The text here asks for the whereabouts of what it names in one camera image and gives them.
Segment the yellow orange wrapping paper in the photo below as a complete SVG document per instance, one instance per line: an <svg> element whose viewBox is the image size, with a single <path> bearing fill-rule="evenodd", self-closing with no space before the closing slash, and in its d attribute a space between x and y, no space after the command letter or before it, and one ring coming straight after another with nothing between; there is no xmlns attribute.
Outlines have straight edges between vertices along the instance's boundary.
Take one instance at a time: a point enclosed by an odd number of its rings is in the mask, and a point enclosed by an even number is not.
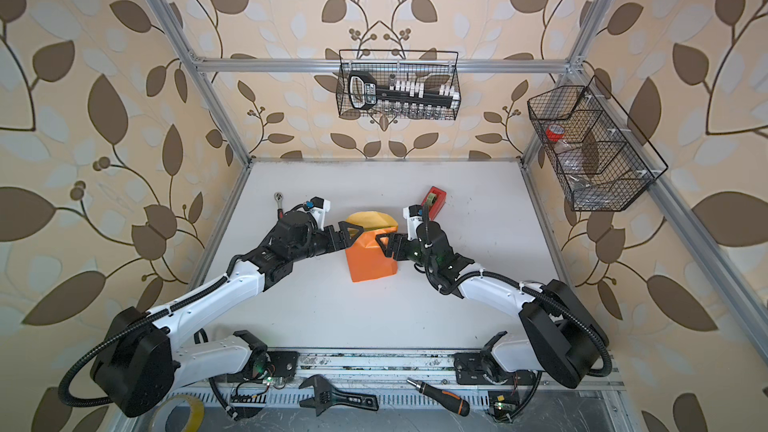
<svg viewBox="0 0 768 432"><path fill-rule="evenodd" d="M363 228L361 234L355 235L355 243L345 251L352 282L361 283L395 275L397 262L384 255L376 236L397 232L396 220L382 212L364 211L353 213L346 221Z"/></svg>

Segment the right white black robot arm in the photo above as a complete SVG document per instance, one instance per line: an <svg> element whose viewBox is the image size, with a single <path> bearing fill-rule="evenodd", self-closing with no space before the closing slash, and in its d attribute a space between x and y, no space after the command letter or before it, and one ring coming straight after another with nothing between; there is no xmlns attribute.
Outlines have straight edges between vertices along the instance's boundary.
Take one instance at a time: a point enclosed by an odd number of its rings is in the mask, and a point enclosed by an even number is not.
<svg viewBox="0 0 768 432"><path fill-rule="evenodd" d="M518 281L483 267L452 248L436 222L419 223L406 233L378 233L383 254L410 261L443 296L474 300L519 320L524 340L491 345L505 372L536 370L574 389L584 377L613 371L607 334L564 282Z"/></svg>

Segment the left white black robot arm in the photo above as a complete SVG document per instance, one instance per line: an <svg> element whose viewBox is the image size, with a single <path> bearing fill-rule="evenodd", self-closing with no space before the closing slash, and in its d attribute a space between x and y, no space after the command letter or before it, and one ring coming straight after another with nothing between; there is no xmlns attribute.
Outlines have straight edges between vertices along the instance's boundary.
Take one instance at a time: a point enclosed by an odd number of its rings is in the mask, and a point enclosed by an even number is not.
<svg viewBox="0 0 768 432"><path fill-rule="evenodd" d="M324 210L290 210L252 251L232 257L219 277L145 312L129 307L105 339L62 377L59 401L73 408L116 405L125 416L153 409L171 391L243 371L256 338L238 331L219 341L191 343L207 324L287 277L296 262L350 248L363 227L325 225Z"/></svg>

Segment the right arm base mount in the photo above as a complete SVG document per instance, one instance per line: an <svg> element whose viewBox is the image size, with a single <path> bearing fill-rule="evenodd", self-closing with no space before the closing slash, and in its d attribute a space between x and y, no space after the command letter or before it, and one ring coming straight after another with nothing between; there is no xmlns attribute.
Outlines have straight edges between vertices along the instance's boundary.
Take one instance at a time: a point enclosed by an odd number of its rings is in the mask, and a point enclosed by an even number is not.
<svg viewBox="0 0 768 432"><path fill-rule="evenodd" d="M492 347L507 334L498 332L480 350L459 352L453 355L456 382L459 385L476 386L530 386L536 377L535 371L505 371L492 356Z"/></svg>

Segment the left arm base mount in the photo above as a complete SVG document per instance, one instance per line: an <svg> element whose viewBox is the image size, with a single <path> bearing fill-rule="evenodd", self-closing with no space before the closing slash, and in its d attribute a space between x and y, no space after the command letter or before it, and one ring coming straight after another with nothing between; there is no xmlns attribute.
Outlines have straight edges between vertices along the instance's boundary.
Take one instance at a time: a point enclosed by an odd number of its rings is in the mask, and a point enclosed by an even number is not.
<svg viewBox="0 0 768 432"><path fill-rule="evenodd" d="M228 375L229 382L266 384L270 379L282 387L294 379L298 369L298 351L269 349L262 340L245 330L236 331L234 336L245 341L249 356L241 370Z"/></svg>

